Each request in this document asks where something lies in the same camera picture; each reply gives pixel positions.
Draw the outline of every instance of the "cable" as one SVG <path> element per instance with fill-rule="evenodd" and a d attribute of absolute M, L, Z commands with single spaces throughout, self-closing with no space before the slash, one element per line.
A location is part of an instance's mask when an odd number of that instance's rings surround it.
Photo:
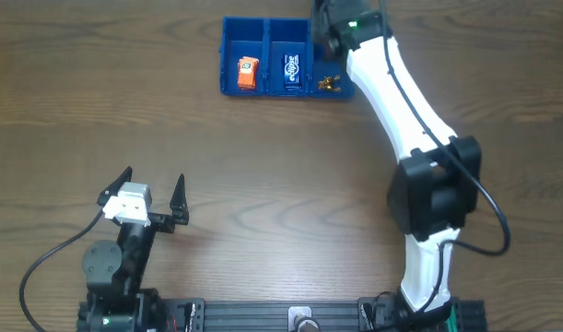
<path fill-rule="evenodd" d="M 452 153 L 450 153 L 450 151 L 447 150 L 447 148 L 442 143 L 440 143 L 439 139 L 432 133 L 432 131 L 430 130 L 428 125 L 425 124 L 425 122 L 422 120 L 422 117 L 420 117 L 420 115 L 418 114 L 418 111 L 414 107 L 414 104 L 408 98 L 408 95 L 404 91 L 404 88 L 402 88 L 402 85 L 400 84 L 398 77 L 396 76 L 396 74 L 393 71 L 392 61 L 390 60 L 390 52 L 388 51 L 388 23 L 387 23 L 388 15 L 387 15 L 386 1 L 380 0 L 380 6 L 381 6 L 381 33 L 383 34 L 383 51 L 385 52 L 385 62 L 387 63 L 387 66 L 388 66 L 388 73 L 392 76 L 393 83 L 395 83 L 396 87 L 398 88 L 398 90 L 402 94 L 402 97 L 406 101 L 406 104 L 410 108 L 410 111 L 415 116 L 415 118 L 418 120 L 418 122 L 420 123 L 420 125 L 424 129 L 425 133 L 427 133 L 427 135 L 430 137 L 430 139 L 432 139 L 435 142 L 437 147 L 439 147 L 440 151 L 445 155 L 445 157 L 447 157 L 447 159 L 453 164 L 453 166 L 455 166 L 455 168 L 477 188 L 477 190 L 482 194 L 482 196 L 484 196 L 484 198 L 486 199 L 488 204 L 492 207 L 492 209 L 494 210 L 494 213 L 496 213 L 496 216 L 498 217 L 498 221 L 500 223 L 500 228 L 502 229 L 502 233 L 503 233 L 503 236 L 504 236 L 504 244 L 498 250 L 482 249 L 482 248 L 476 247 L 472 244 L 465 243 L 465 242 L 462 242 L 462 241 L 457 241 L 457 240 L 445 240 L 442 243 L 440 243 L 439 244 L 440 263 L 439 263 L 439 274 L 438 274 L 439 278 L 437 279 L 437 284 L 435 285 L 435 288 L 433 289 L 432 293 L 430 294 L 430 297 L 428 298 L 427 302 L 417 311 L 418 313 L 424 313 L 424 311 L 428 308 L 428 306 L 432 303 L 432 301 L 435 299 L 435 297 L 439 293 L 440 280 L 442 279 L 443 269 L 444 269 L 444 266 L 443 266 L 443 251 L 444 251 L 445 245 L 456 244 L 456 245 L 461 246 L 462 248 L 465 248 L 467 250 L 473 251 L 473 252 L 481 254 L 481 255 L 486 255 L 486 256 L 504 255 L 509 250 L 509 247 L 510 247 L 510 228 L 509 228 L 508 220 L 507 220 L 506 216 L 504 215 L 504 212 L 502 212 L 502 210 L 500 209 L 500 207 L 498 206 L 498 204 L 496 203 L 494 198 L 490 195 L 490 193 L 486 190 L 486 188 L 479 182 L 479 180 L 477 180 L 457 160 L 457 158 L 455 158 L 455 156 L 453 156 Z"/>
<path fill-rule="evenodd" d="M 27 280 L 29 279 L 29 276 L 31 276 L 31 273 L 33 273 L 33 271 L 35 271 L 35 269 L 41 263 L 43 263 L 44 260 L 50 258 L 51 255 L 53 255 L 53 254 L 59 252 L 60 250 L 64 249 L 67 245 L 69 245 L 70 243 L 80 239 L 83 235 L 85 235 L 88 231 L 90 231 L 90 229 L 92 229 L 93 226 L 95 226 L 95 224 L 97 224 L 97 221 L 99 221 L 100 216 L 102 216 L 102 215 L 103 215 L 103 210 L 99 211 L 99 213 L 97 213 L 97 216 L 95 216 L 95 219 L 93 219 L 90 222 L 90 224 L 84 230 L 82 230 L 79 234 L 71 237 L 70 239 L 66 240 L 65 242 L 57 245 L 55 248 L 53 248 L 49 252 L 45 253 L 42 257 L 40 257 L 38 260 L 35 261 L 35 263 L 33 263 L 31 265 L 31 267 L 27 270 L 27 272 L 25 272 L 25 276 L 23 276 L 23 279 L 21 280 L 21 284 L 19 285 L 19 304 L 21 304 L 21 309 L 23 310 L 23 314 L 25 315 L 27 320 L 31 323 L 33 328 L 35 328 L 36 331 L 45 332 L 43 327 L 41 327 L 35 321 L 35 319 L 31 315 L 31 313 L 29 312 L 29 309 L 27 308 L 27 304 L 25 302 L 25 286 L 27 285 Z"/>

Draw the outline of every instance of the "blue compartment tray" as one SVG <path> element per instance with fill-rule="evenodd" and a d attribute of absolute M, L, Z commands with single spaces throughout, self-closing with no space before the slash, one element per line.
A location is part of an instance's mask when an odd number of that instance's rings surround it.
<path fill-rule="evenodd" d="M 224 18 L 219 85 L 229 96 L 350 98 L 353 83 L 336 61 L 323 60 L 324 47 L 311 43 L 306 18 Z M 299 89 L 286 89 L 283 59 L 299 54 Z M 238 88 L 238 62 L 243 56 L 259 59 L 256 89 Z M 340 75 L 341 92 L 318 89 L 325 77 Z"/>

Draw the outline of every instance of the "orange toy car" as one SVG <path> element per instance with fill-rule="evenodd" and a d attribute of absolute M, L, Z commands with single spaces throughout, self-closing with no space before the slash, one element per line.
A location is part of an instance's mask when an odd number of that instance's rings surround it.
<path fill-rule="evenodd" d="M 238 87 L 240 89 L 256 89 L 256 71 L 259 59 L 244 56 L 238 62 Z"/>

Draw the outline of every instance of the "small toy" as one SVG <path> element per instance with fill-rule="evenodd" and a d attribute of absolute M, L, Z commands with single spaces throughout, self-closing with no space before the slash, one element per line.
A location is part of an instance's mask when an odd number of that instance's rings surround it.
<path fill-rule="evenodd" d="M 299 54 L 286 53 L 283 58 L 285 89 L 301 89 L 299 80 Z"/>
<path fill-rule="evenodd" d="M 238 88 L 256 89 L 256 71 L 259 59 L 248 56 L 242 57 L 238 62 Z"/>
<path fill-rule="evenodd" d="M 329 92 L 341 92 L 340 88 L 335 88 L 334 83 L 340 81 L 340 75 L 336 75 L 335 77 L 325 77 L 324 80 L 318 82 L 318 89 L 325 90 Z"/>

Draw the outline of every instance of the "wooden table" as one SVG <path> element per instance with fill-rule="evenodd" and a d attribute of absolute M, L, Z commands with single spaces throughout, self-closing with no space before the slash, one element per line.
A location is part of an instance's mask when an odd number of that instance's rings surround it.
<path fill-rule="evenodd" d="M 456 250 L 451 290 L 492 330 L 563 329 L 563 1 L 392 1 L 403 58 L 436 112 L 484 153 L 511 251 Z M 18 284 L 83 229 L 126 166 L 168 212 L 179 173 L 192 220 L 159 234 L 144 286 L 208 300 L 356 299 L 395 290 L 404 237 L 386 207 L 395 159 L 360 91 L 350 102 L 232 99 L 223 16 L 307 17 L 308 0 L 0 1 L 0 331 L 26 331 Z M 100 223 L 45 262 L 27 299 L 74 330 L 81 257 Z M 484 200 L 462 238 L 501 242 Z"/>

